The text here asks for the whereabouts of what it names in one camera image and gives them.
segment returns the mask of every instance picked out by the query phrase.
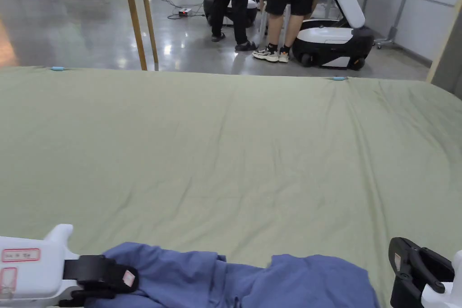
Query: power strip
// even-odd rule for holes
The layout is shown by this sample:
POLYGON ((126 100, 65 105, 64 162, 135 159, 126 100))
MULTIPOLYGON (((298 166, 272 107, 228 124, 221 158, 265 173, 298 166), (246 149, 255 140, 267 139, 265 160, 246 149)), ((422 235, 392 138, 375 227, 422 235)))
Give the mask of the power strip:
POLYGON ((178 16, 188 17, 190 12, 191 12, 191 9, 187 9, 187 8, 180 9, 180 11, 178 11, 178 16))

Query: red-bordered label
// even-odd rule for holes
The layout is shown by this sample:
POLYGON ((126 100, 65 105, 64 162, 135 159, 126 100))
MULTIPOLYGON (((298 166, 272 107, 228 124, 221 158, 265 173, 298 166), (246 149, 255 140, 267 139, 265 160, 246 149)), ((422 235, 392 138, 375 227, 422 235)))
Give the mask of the red-bordered label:
POLYGON ((0 298, 12 299, 18 282, 16 267, 2 268, 0 271, 0 298))
POLYGON ((30 262, 40 260, 40 249, 3 249, 2 262, 30 262))

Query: gray floor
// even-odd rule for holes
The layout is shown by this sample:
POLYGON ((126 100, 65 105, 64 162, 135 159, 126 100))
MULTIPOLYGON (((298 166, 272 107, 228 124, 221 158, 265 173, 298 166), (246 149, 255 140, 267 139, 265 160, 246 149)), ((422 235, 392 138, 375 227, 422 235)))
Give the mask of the gray floor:
MULTIPOLYGON (((197 4, 203 0, 172 0, 197 4)), ((154 66, 142 0, 137 0, 148 69, 281 76, 359 76, 425 80, 428 69, 402 51, 373 49, 360 72, 307 69, 295 61, 271 64, 234 52, 227 39, 210 41, 205 18, 169 20, 172 7, 151 0, 159 66, 154 66)), ((44 65, 139 70, 127 0, 0 0, 0 66, 44 65)), ((316 14, 323 15, 319 5, 316 14)), ((249 38, 258 39, 259 15, 249 38)))

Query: mattress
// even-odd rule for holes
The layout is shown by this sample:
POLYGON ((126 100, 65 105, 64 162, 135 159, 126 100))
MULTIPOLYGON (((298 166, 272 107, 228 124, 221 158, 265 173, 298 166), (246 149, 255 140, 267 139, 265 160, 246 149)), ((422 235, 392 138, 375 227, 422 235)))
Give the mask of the mattress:
POLYGON ((386 306, 391 237, 462 249, 461 134, 462 101, 424 82, 3 69, 0 234, 339 256, 386 306))

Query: chair leg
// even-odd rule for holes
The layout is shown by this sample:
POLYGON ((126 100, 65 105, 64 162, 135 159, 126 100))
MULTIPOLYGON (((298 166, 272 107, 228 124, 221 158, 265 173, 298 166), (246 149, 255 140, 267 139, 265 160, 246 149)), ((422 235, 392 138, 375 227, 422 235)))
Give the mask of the chair leg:
POLYGON ((290 4, 286 6, 286 11, 284 13, 284 43, 286 43, 287 29, 289 28, 289 19, 290 19, 291 7, 290 4))
POLYGON ((267 23, 268 23, 268 13, 266 12, 266 4, 265 4, 262 9, 262 19, 261 19, 260 30, 259 30, 259 40, 258 40, 259 48, 262 48, 263 46, 265 46, 265 32, 266 32, 267 23))

